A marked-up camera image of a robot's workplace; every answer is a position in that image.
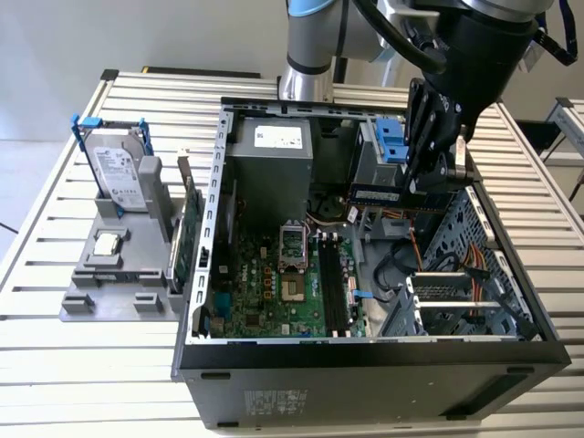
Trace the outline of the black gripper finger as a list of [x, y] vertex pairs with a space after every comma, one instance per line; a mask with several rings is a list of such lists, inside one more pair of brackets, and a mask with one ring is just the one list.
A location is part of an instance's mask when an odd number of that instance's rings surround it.
[[439, 122], [446, 114], [440, 94], [421, 78], [410, 82], [405, 113], [404, 145], [408, 147], [406, 166], [402, 170], [403, 190], [414, 193], [422, 176], [435, 167], [438, 160], [436, 139]]

